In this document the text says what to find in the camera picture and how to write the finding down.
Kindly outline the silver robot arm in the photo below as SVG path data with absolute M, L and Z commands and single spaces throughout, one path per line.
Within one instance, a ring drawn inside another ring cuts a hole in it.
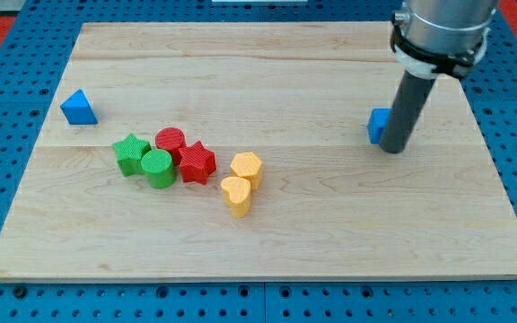
M 414 77 L 465 78 L 482 60 L 498 0 L 404 0 L 392 13 L 390 47 Z

